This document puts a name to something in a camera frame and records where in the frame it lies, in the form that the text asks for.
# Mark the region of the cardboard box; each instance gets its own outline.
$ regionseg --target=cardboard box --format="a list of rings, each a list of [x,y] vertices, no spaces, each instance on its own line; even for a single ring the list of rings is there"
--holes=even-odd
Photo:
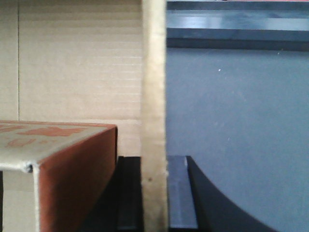
[[[74,232],[115,168],[116,127],[0,121],[4,232]]]

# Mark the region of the cardboard wall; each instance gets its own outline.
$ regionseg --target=cardboard wall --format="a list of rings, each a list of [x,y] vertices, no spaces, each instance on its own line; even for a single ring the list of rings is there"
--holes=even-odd
[[[18,119],[17,0],[0,0],[0,119]]]
[[[16,32],[4,18],[0,29]],[[0,64],[16,68],[12,37]],[[119,155],[139,156],[141,57],[140,0],[20,0],[20,120],[117,124]],[[0,117],[16,119],[18,76],[7,73]]]
[[[146,232],[168,231],[165,138],[166,1],[143,1],[141,173]]]

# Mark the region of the gray surface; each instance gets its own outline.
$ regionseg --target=gray surface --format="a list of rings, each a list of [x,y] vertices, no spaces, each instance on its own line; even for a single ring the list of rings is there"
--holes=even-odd
[[[197,229],[186,157],[169,156],[168,162],[169,226]]]
[[[281,232],[309,231],[309,53],[169,48],[168,155]]]

